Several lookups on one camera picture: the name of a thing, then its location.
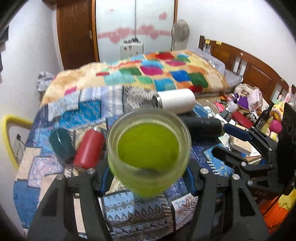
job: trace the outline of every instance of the headboard panel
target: headboard panel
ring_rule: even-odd
[[[206,44],[206,41],[208,43],[209,40],[206,40],[204,36],[200,36],[198,47],[203,50],[205,45],[206,47],[210,45],[210,53],[212,56],[222,61],[225,64],[226,69],[239,74],[242,67],[242,61],[246,61],[247,65],[243,74],[243,82],[250,86],[257,86],[260,88],[263,98],[268,103],[271,103],[270,98],[277,83],[281,86],[280,94],[283,90],[288,91],[289,86],[287,82],[284,81],[274,69],[260,59],[234,46],[214,40],[210,40],[210,42]],[[234,69],[237,58],[240,60],[237,68]]]

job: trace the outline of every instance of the green liquid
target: green liquid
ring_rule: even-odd
[[[160,124],[138,124],[119,139],[118,155],[130,166],[163,171],[176,162],[179,142],[172,131]]]

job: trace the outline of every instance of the pink pouch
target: pink pouch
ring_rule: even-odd
[[[249,96],[249,110],[258,110],[263,105],[262,92],[259,89],[254,89],[254,91]]]

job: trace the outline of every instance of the metal screw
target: metal screw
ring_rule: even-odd
[[[58,180],[62,180],[63,178],[64,178],[64,175],[63,174],[58,174],[56,176],[56,179],[58,179]]]
[[[96,169],[90,168],[90,169],[87,170],[87,173],[88,174],[93,174],[93,173],[95,173],[95,171],[96,171]]]
[[[248,186],[252,186],[253,185],[253,181],[252,180],[248,180],[247,181]]]
[[[233,174],[233,175],[232,175],[232,178],[233,178],[234,180],[239,180],[239,175],[238,175],[238,174]]]
[[[208,173],[209,173],[209,170],[206,169],[206,168],[202,168],[202,169],[200,169],[200,172],[201,172],[202,174],[208,174]]]

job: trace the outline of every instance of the red thermos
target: red thermos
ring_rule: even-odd
[[[85,133],[74,158],[75,167],[89,169],[96,166],[102,156],[105,143],[102,132],[102,129],[96,126]]]

